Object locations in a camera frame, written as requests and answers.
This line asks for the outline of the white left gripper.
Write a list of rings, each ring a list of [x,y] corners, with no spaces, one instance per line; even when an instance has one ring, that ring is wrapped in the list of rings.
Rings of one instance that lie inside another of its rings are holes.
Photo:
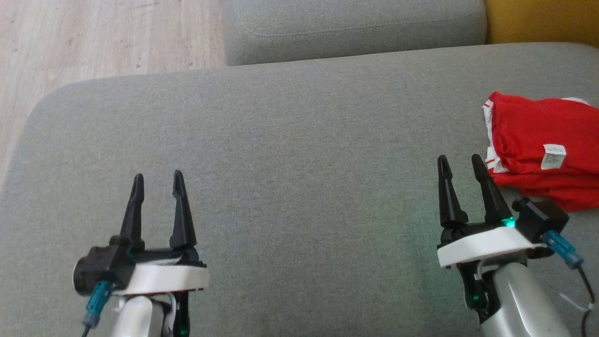
[[[144,201],[144,178],[141,173],[133,179],[120,235],[131,243],[127,258],[135,263],[133,274],[124,288],[116,286],[113,296],[148,296],[153,294],[194,292],[209,286],[210,275],[195,247],[195,226],[190,210],[183,173],[174,171],[173,192],[176,199],[172,249],[144,251],[141,238],[141,215]]]

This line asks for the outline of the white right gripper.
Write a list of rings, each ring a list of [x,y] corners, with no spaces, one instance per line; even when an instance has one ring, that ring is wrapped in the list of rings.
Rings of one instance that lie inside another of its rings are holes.
[[[443,227],[441,243],[437,245],[438,264],[453,267],[545,248],[545,244],[534,243],[517,229],[511,210],[481,156],[472,155],[471,164],[481,186],[486,223],[467,224],[468,215],[458,201],[447,157],[437,158],[440,225]]]

